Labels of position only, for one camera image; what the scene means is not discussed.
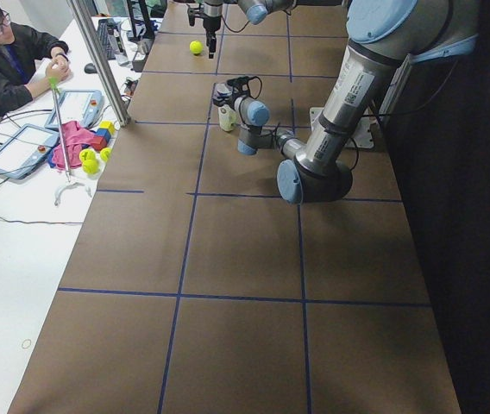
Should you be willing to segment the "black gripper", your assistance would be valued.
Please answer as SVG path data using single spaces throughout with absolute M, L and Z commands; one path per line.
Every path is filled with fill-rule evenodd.
M 188 22 L 195 25 L 197 19 L 203 21 L 204 27 L 219 27 L 222 21 L 223 1 L 204 0 L 195 1 L 197 6 L 189 6 L 187 10 Z M 208 28 L 206 30 L 206 45 L 208 47 L 208 58 L 213 59 L 217 50 L 216 31 Z
M 227 85 L 216 85 L 212 103 L 217 106 L 217 112 L 219 107 L 228 104 L 236 112 L 236 124 L 246 125 L 246 111 L 241 108 L 241 103 L 247 97 L 249 95 L 232 94 Z

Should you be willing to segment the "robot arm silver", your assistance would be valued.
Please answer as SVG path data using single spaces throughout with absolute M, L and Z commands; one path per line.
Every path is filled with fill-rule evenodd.
M 191 27 L 197 19 L 203 21 L 208 58 L 213 59 L 217 50 L 217 31 L 223 23 L 223 6 L 225 4 L 237 5 L 247 18 L 247 23 L 258 25 L 268 15 L 277 11 L 290 14 L 298 6 L 333 7 L 343 6 L 348 8 L 350 1 L 328 0 L 328 1 L 295 1 L 295 0 L 204 0 L 183 1 L 187 7 L 188 22 Z
M 277 184 L 288 203 L 336 201 L 353 181 L 350 169 L 337 158 L 374 97 L 390 85 L 405 60 L 418 63 L 471 53 L 479 11 L 477 1 L 352 2 L 339 76 L 307 142 L 263 128 L 268 107 L 243 90 L 245 77 L 217 85 L 212 102 L 229 106 L 240 119 L 241 153 L 277 148 L 285 156 Z

